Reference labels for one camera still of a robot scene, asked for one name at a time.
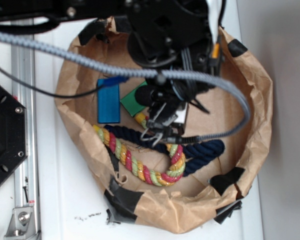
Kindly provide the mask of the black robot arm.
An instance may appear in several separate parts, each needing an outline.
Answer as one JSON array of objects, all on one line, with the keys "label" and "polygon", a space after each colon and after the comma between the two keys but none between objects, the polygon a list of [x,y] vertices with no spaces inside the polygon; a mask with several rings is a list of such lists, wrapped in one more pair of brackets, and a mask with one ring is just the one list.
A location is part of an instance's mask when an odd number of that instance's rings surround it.
[{"label": "black robot arm", "polygon": [[[81,66],[120,77],[143,77],[157,94],[150,101],[147,128],[156,141],[190,144],[221,138],[222,133],[183,137],[173,119],[183,102],[218,86],[221,53],[218,30],[224,0],[0,0],[0,42],[38,50]],[[62,22],[114,17],[128,27],[127,49],[141,70],[115,68],[49,46],[26,35]]]}]

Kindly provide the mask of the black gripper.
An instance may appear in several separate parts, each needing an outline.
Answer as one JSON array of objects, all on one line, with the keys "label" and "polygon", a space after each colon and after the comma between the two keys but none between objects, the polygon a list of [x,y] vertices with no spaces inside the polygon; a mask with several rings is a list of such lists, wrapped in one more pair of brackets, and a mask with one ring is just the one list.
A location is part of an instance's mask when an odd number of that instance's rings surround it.
[{"label": "black gripper", "polygon": [[136,101],[148,107],[149,119],[140,140],[151,143],[184,144],[197,143],[198,138],[185,140],[186,122],[189,105],[209,114],[197,95],[205,94],[216,86],[211,83],[198,82],[190,79],[174,79],[158,74],[146,77],[146,85],[135,92]]}]

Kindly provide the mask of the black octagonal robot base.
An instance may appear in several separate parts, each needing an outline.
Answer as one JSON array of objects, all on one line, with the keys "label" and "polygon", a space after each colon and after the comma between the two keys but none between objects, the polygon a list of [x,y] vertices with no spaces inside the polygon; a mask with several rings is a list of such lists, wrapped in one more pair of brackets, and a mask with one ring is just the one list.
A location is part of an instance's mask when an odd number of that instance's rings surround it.
[{"label": "black octagonal robot base", "polygon": [[0,86],[0,187],[26,157],[26,108]]}]

